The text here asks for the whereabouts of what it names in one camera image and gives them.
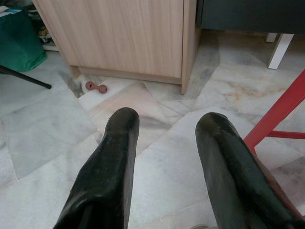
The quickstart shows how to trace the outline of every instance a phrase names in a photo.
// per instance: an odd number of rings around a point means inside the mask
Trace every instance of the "wooden cabinet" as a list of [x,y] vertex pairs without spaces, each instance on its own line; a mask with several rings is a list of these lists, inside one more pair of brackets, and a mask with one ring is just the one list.
[[[187,26],[190,38],[195,33],[195,3],[194,0],[34,1],[75,77],[80,73],[101,74],[177,84],[183,81],[182,62],[186,58],[183,40],[189,37],[183,31]],[[193,7],[193,15],[188,15],[193,18],[191,27],[183,18],[186,6]]]

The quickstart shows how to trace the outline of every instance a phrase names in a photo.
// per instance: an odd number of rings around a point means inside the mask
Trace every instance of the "marble floor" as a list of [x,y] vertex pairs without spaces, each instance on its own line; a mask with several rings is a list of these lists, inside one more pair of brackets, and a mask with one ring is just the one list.
[[[226,115],[241,137],[305,68],[305,37],[295,36],[278,70],[267,69],[275,43],[264,34],[204,31],[189,87],[81,76],[73,80],[57,52],[28,75],[51,90],[0,74],[0,225],[55,224],[76,175],[121,107],[140,116],[129,229],[216,225],[199,160],[195,125]],[[91,80],[106,94],[87,91]],[[305,104],[278,127],[304,131]],[[258,157],[305,215],[305,141],[266,138]]]

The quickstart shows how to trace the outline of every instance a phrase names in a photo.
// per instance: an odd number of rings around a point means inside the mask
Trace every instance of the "red chair leg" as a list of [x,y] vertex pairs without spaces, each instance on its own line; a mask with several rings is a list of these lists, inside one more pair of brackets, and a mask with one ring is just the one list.
[[283,121],[305,99],[305,70],[276,101],[244,139],[256,155],[254,147]]

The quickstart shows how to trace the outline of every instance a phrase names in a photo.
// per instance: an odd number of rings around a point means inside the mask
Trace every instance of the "cabinet door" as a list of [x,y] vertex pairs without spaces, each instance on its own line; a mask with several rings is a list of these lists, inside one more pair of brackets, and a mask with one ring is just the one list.
[[183,0],[36,0],[70,65],[181,77]]

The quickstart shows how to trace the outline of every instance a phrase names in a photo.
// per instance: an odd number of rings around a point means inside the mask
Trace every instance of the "black metal leg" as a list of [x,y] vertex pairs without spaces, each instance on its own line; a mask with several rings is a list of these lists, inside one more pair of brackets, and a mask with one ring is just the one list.
[[51,89],[52,88],[52,86],[50,84],[41,82],[39,80],[35,80],[35,79],[33,79],[33,78],[31,78],[31,77],[29,77],[27,75],[21,74],[21,73],[19,73],[17,71],[14,71],[14,70],[10,69],[10,68],[4,67],[3,65],[0,65],[0,72],[4,72],[4,73],[10,74],[10,75],[14,75],[14,76],[16,76],[18,78],[21,78],[21,79],[29,81],[31,83],[40,85],[40,86],[45,87],[47,89]]

